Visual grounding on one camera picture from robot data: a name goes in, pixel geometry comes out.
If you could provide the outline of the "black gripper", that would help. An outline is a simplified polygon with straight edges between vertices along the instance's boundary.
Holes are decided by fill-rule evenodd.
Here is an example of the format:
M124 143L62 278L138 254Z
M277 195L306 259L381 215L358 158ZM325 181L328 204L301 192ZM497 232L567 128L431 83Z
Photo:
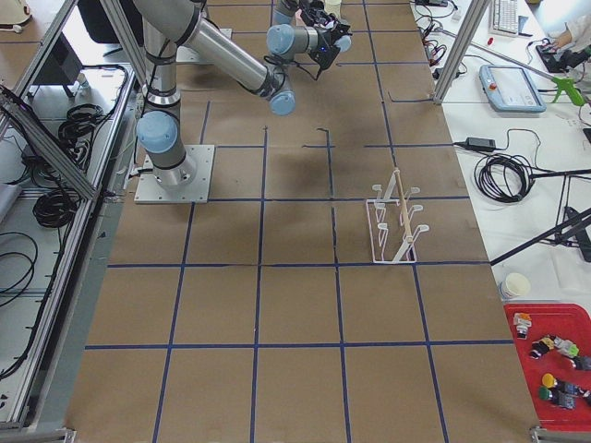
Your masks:
M300 0L300 17L308 27L331 28L334 16L327 13L324 3L320 0Z
M341 51L334 45L343 35L350 35L348 23L336 22L331 28L318 28L318 44L316 46L316 63L321 69L328 69Z

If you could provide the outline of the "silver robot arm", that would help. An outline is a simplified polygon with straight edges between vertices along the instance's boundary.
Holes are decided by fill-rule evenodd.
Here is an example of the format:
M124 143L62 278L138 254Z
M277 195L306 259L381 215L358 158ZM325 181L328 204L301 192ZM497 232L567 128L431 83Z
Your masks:
M330 12L323 1L280 0L273 9L271 24L273 27L291 25L297 11L307 27L328 27L338 20L338 16Z
M268 55L257 60L211 21L202 1L137 1L143 21L146 109L137 136L152 163L156 183L164 188L194 181L198 164L180 136L180 93L176 57L181 47L203 56L249 93L270 104L280 116L296 108L287 68L297 54L308 54L320 71L351 47L350 26L321 1L282 1L266 34Z

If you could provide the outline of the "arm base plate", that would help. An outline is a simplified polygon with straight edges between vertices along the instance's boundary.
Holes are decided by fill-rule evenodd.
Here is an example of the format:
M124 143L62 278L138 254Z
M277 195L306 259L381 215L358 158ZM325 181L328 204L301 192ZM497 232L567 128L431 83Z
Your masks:
M146 155L134 200L139 204L208 202L214 163L213 145L186 145L186 158L174 169L163 170Z

